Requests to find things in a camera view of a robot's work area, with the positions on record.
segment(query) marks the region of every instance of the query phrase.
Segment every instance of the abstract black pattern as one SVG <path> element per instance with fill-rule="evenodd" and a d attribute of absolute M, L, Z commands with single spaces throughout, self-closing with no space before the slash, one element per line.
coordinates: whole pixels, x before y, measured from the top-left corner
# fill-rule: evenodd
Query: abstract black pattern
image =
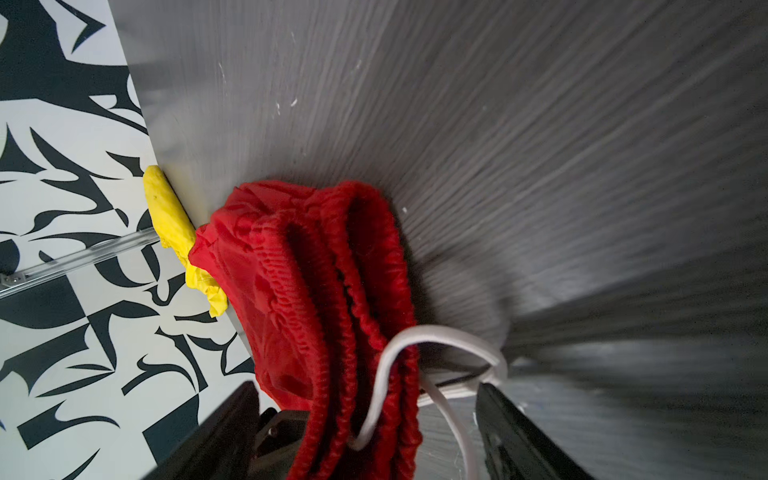
<path fill-rule="evenodd" d="M 151 227 L 141 176 L 143 165 L 156 162 L 128 67 L 116 65 L 124 64 L 119 44 L 112 43 L 112 59 L 100 53 L 105 38 L 116 39 L 106 6 L 0 1 L 7 21 L 0 38 L 0 195 L 36 198 L 0 213 L 0 273 Z M 69 36 L 73 29 L 76 37 Z M 51 119 L 77 128 L 62 137 Z M 87 147 L 95 128 L 100 150 Z"/>
<path fill-rule="evenodd" d="M 79 20 L 87 15 L 65 2 L 65 8 Z M 84 65 L 68 60 L 61 49 L 56 23 L 35 0 L 4 0 L 0 15 L 8 20 L 5 38 L 0 44 L 0 101 L 37 98 L 64 108 L 99 115 L 129 125 L 143 133 L 147 128 L 95 104 L 93 95 L 113 94 L 118 108 L 140 114 L 128 95 L 128 67 L 122 65 Z M 96 33 L 92 18 L 86 21 L 74 51 Z"/>
<path fill-rule="evenodd" d="M 37 415 L 33 419 L 18 426 L 18 433 L 22 436 L 24 443 L 27 445 L 27 449 L 31 449 L 38 443 L 51 438 L 53 435 L 76 425 L 80 425 L 81 423 L 106 422 L 120 428 L 118 423 L 113 419 L 102 415 L 91 415 L 64 421 L 59 420 L 56 418 L 56 412 L 63 403 L 64 402 L 61 402 L 58 405 L 51 407 L 40 415 Z"/>
<path fill-rule="evenodd" d="M 0 336 L 0 435 L 18 432 L 0 438 L 18 438 L 9 478 L 140 478 L 253 379 L 231 323 L 208 316 L 172 250 L 154 243 L 113 260 L 109 274 L 90 265 L 0 299 L 0 326 L 16 335 Z M 29 347 L 4 356 L 18 341 Z M 124 451 L 117 439 L 141 443 Z M 61 463 L 35 470 L 51 462 Z"/>

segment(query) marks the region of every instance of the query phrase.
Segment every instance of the yellow cloth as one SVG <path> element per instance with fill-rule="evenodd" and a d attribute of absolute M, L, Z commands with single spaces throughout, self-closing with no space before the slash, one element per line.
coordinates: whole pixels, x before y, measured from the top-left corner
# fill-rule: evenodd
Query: yellow cloth
<path fill-rule="evenodd" d="M 174 249 L 187 269 L 187 286 L 205 293 L 211 317 L 221 315 L 227 309 L 227 295 L 208 272 L 190 264 L 187 255 L 194 245 L 194 227 L 157 165 L 147 167 L 144 172 L 144 195 L 147 196 L 149 214 L 161 245 Z"/>

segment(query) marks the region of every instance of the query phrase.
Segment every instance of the gray wood grain surface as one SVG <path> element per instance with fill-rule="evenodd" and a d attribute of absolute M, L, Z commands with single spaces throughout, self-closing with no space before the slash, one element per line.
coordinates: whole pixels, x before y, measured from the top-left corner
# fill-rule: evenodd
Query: gray wood grain surface
<path fill-rule="evenodd" d="M 380 187 L 420 320 L 503 346 L 600 479 L 768 478 L 763 4 L 111 2 L 195 224 L 245 181 Z M 420 419 L 417 476 L 459 478 Z"/>

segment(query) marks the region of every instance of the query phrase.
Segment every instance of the white scratch mark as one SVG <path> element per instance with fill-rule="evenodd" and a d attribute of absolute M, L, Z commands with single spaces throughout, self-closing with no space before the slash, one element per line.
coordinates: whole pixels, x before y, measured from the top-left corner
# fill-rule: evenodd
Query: white scratch mark
<path fill-rule="evenodd" d="M 342 79 L 342 81 L 346 81 L 347 78 L 351 77 L 356 71 L 358 71 L 360 69 L 360 65 L 362 65 L 362 60 L 358 59 L 357 65 L 355 65 L 355 67 L 352 70 L 348 71 L 346 75 L 344 75 L 344 78 Z"/>
<path fill-rule="evenodd" d="M 224 67 L 221 66 L 221 62 L 219 62 L 219 70 L 221 71 L 221 79 L 224 80 L 224 85 L 227 85 L 227 76 L 224 74 Z"/>

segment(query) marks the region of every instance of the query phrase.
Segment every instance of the white cable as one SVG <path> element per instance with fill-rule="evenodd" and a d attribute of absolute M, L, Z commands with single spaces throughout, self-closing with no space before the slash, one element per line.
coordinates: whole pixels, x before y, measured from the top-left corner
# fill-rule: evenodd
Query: white cable
<path fill-rule="evenodd" d="M 373 393 L 371 396 L 371 403 L 368 407 L 368 414 L 360 428 L 360 433 L 356 438 L 350 438 L 348 442 L 348 445 L 352 450 L 359 452 L 364 449 L 370 442 L 371 437 L 373 437 L 373 431 L 376 428 L 376 423 L 379 421 L 382 406 L 384 405 L 384 398 L 387 393 L 389 370 L 392 369 L 392 364 L 394 364 L 398 354 L 408 346 L 425 342 L 455 346 L 466 350 L 467 352 L 474 353 L 491 364 L 490 370 L 483 375 L 480 375 L 478 378 L 462 382 L 456 386 L 447 386 L 445 391 L 448 391 L 449 394 L 458 395 L 459 393 L 463 393 L 462 396 L 471 395 L 467 394 L 467 392 L 474 392 L 473 394 L 476 394 L 480 382 L 492 381 L 496 382 L 495 384 L 498 385 L 498 382 L 507 378 L 506 359 L 497 348 L 483 339 L 447 326 L 419 325 L 405 329 L 389 341 L 379 357 L 379 366 L 376 369 L 376 379 L 373 383 Z M 458 440 L 459 447 L 464 455 L 468 480 L 476 479 L 478 477 L 477 460 L 466 430 L 448 405 L 445 394 L 423 374 L 420 375 L 420 382 L 422 388 L 427 392 L 426 395 L 428 395 L 438 406 L 438 409 L 444 415 Z"/>
<path fill-rule="evenodd" d="M 467 480 L 477 480 L 480 475 L 478 459 L 475 454 L 475 446 L 472 444 L 472 439 L 469 438 L 467 429 L 462 421 L 458 419 L 456 412 L 448 404 L 448 400 L 442 392 L 427 378 L 424 372 L 419 372 L 419 383 L 427 394 L 432 397 L 432 401 L 435 402 L 435 406 L 440 410 L 442 416 L 445 417 L 445 421 L 451 427 L 451 432 L 456 437 L 458 449 L 462 451 L 462 457 L 464 457 L 464 472 L 466 472 Z"/>

